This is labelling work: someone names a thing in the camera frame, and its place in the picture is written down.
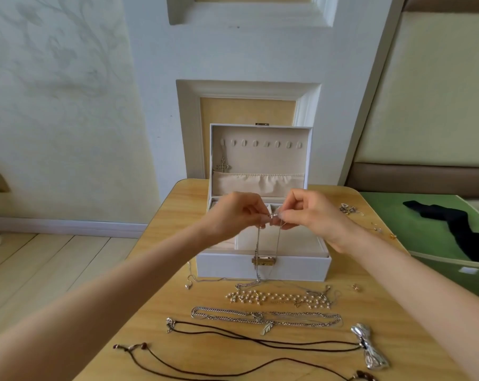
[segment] jewelry box latch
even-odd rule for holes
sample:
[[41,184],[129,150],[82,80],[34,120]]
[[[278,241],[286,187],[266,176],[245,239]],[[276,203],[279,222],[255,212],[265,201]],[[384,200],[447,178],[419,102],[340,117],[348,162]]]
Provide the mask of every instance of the jewelry box latch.
[[252,263],[254,266],[256,263],[258,266],[273,266],[276,261],[277,259],[274,256],[258,256],[257,258],[252,258]]

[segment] wooden floor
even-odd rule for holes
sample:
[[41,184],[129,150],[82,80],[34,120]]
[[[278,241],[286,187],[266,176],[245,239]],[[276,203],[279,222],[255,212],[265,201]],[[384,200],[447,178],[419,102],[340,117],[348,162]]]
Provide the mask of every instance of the wooden floor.
[[0,332],[116,266],[137,239],[3,233]]

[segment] white jewelry box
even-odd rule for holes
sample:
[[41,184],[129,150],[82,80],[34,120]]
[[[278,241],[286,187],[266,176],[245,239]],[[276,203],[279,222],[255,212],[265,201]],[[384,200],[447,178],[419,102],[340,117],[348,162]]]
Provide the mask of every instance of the white jewelry box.
[[[256,192],[275,212],[291,188],[307,188],[312,128],[265,125],[210,125],[210,185],[207,209],[232,191]],[[196,257],[199,277],[256,279],[252,226]],[[331,264],[324,241],[298,226],[259,232],[261,279],[324,281]]]

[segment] jewelry box lid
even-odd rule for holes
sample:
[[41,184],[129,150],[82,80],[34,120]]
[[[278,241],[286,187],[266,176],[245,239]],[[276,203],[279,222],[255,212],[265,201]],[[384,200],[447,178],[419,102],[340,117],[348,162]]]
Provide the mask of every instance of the jewelry box lid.
[[256,192],[281,203],[292,188],[307,188],[312,128],[210,125],[208,198]]

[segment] cross pendant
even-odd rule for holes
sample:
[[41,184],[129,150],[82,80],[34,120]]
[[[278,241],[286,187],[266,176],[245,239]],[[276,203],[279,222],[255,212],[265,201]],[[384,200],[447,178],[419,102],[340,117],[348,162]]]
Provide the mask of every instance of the cross pendant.
[[230,165],[228,165],[228,164],[225,162],[224,157],[222,157],[222,160],[221,160],[220,164],[217,165],[216,168],[217,168],[218,170],[222,170],[222,172],[226,172],[227,170],[230,170],[232,167],[231,167]]

